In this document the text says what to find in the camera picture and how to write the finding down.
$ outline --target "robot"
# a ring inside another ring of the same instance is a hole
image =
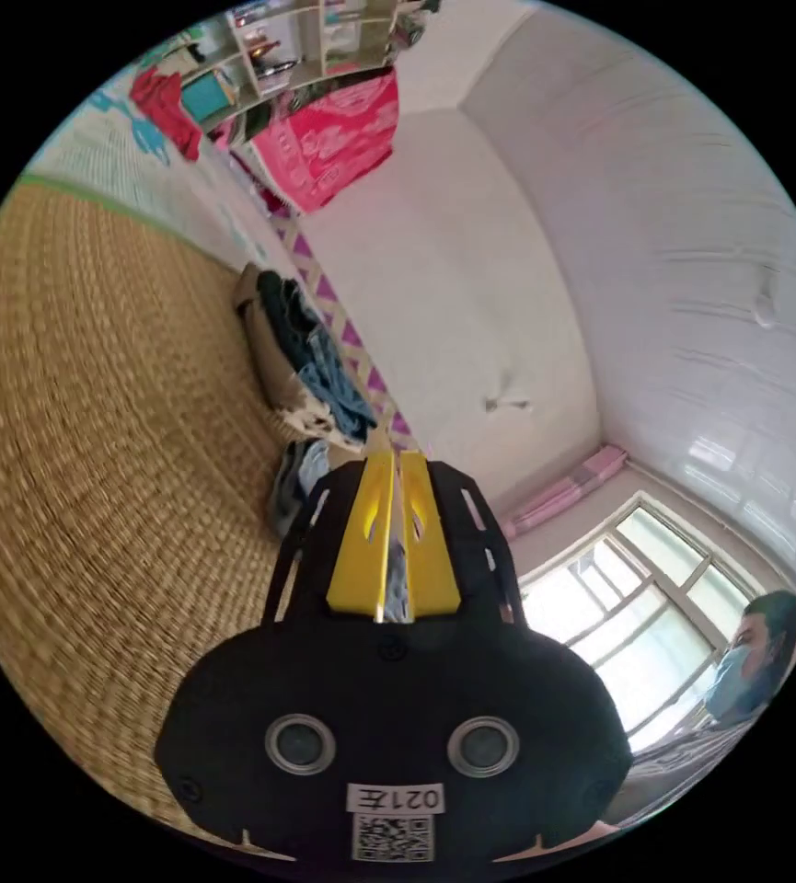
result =
[[[420,453],[399,457],[411,622],[382,622],[394,474],[381,453],[317,482],[261,624],[187,672],[156,743],[195,824],[296,879],[455,879],[565,843],[631,764],[593,669],[527,627],[477,484]]]

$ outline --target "woven mat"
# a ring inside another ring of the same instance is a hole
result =
[[[0,212],[0,663],[66,753],[212,839],[152,761],[167,703],[262,612],[286,441],[236,274],[40,183]]]

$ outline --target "qr code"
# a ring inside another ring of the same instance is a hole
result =
[[[359,862],[431,862],[434,860],[432,816],[366,816],[356,813],[352,858]]]

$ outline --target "teal box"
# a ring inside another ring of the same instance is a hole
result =
[[[229,105],[229,99],[213,72],[200,76],[188,86],[184,86],[180,98],[183,107],[196,122],[201,122],[212,113]]]

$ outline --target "face mask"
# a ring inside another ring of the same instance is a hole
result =
[[[704,697],[704,707],[717,720],[732,711],[735,704],[750,687],[750,682],[741,673],[744,661],[749,654],[749,647],[733,648],[720,660],[720,665],[717,666],[713,685]]]

